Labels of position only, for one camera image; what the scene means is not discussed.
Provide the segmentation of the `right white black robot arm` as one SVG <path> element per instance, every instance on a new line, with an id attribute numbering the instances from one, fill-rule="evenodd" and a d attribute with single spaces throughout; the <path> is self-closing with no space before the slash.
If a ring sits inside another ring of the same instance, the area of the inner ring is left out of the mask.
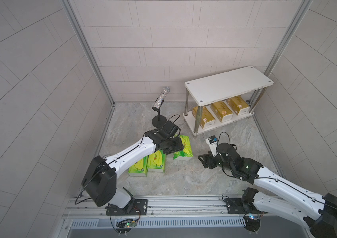
<path id="1" fill-rule="evenodd" d="M 278 198 L 254 188 L 247 188 L 241 197 L 246 213 L 267 212 L 292 221 L 316 238 L 337 238 L 337 197 L 321 195 L 280 177 L 256 160 L 241 157 L 234 144 L 216 142 L 211 151 L 199 155 L 204 168 L 220 167 L 229 176 L 266 189 Z"/>

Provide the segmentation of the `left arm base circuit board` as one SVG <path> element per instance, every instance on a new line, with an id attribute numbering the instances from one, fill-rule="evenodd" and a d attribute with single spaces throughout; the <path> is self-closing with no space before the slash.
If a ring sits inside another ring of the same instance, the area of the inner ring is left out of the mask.
<path id="1" fill-rule="evenodd" d="M 127 236 L 127 234 L 137 225 L 137 222 L 133 219 L 125 219 L 116 223 L 116 231 L 121 235 Z"/>

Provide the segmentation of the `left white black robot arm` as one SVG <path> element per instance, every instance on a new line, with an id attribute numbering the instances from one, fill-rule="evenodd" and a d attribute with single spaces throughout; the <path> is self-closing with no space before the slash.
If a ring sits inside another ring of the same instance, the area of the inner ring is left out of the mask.
<path id="1" fill-rule="evenodd" d="M 118 178 L 132 165 L 157 151 L 166 155 L 182 151 L 180 127 L 167 121 L 163 127 L 144 133 L 141 139 L 125 150 L 106 158 L 92 159 L 81 182 L 98 207 L 106 206 L 107 214 L 131 215 L 138 211 L 135 197 L 125 188 L 117 188 Z"/>

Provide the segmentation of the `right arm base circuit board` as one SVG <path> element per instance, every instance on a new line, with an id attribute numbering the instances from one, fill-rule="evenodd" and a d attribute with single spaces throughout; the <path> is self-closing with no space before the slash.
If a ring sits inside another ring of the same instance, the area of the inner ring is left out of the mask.
<path id="1" fill-rule="evenodd" d="M 247 215 L 243 218 L 244 228 L 251 233 L 258 233 L 261 227 L 261 220 L 259 216 Z"/>

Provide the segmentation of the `gold tissue pack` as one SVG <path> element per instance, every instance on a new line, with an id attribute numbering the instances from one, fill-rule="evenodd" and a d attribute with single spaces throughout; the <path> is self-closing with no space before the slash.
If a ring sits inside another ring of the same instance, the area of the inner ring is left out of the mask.
<path id="1" fill-rule="evenodd" d="M 201 115 L 201 121 L 200 126 L 202 129 L 207 129 L 212 127 L 215 124 L 215 118 L 214 116 L 209 112 L 209 110 L 204 106 L 202 107 L 202 115 Z"/>
<path id="2" fill-rule="evenodd" d="M 221 123 L 230 121 L 233 117 L 233 111 L 223 101 L 212 103 L 210 108 Z"/>
<path id="3" fill-rule="evenodd" d="M 249 105 L 243 100 L 241 96 L 228 98 L 227 103 L 237 116 L 241 116 L 248 113 L 250 108 Z"/>

